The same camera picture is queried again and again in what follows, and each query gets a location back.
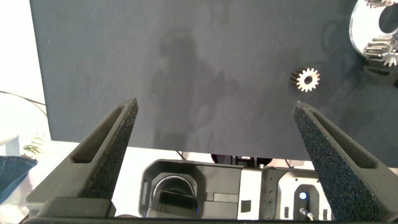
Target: white wall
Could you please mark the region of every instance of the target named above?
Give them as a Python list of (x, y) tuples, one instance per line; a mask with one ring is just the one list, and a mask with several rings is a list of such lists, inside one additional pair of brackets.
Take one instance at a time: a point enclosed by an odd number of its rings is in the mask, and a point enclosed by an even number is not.
[(44, 103), (29, 1), (0, 1), (0, 90)]

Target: blue fabric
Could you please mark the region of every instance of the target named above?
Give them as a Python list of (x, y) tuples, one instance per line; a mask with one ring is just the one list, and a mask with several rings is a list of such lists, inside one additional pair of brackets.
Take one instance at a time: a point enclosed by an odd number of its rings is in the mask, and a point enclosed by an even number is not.
[(37, 162), (19, 156), (0, 156), (0, 203), (3, 203), (25, 179)]

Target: blue light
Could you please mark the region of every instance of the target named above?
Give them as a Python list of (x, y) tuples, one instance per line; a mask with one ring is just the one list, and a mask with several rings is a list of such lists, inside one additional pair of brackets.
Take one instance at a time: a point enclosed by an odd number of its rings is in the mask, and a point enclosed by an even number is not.
[(305, 192), (301, 192), (301, 193), (300, 193), (300, 198), (301, 198), (302, 200), (305, 200), (305, 199), (307, 198), (307, 194), (306, 194)]

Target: reflective surface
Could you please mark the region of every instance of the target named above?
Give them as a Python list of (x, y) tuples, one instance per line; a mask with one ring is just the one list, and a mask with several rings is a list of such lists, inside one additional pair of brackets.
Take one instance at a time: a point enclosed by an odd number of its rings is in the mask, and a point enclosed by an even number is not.
[[(292, 117), (316, 107), (397, 166), (398, 90), (361, 71), (356, 1), (32, 1), (51, 137), (80, 142), (137, 97), (130, 146), (309, 159)], [(315, 90), (289, 82), (320, 73)]]

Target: metal gear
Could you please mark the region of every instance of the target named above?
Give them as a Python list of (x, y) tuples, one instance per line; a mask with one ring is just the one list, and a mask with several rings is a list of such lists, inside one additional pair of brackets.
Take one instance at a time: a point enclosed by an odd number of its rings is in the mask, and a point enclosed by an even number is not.
[(290, 77), (290, 82), (296, 84), (301, 91), (312, 91), (319, 84), (319, 73), (314, 68), (305, 68), (303, 70), (296, 70)]
[(392, 6), (393, 4), (398, 3), (398, 0), (365, 0), (365, 1), (366, 5), (370, 6), (371, 8)]
[(370, 61), (384, 62), (384, 65), (398, 65), (398, 41), (392, 34), (373, 38), (365, 48), (365, 56)]

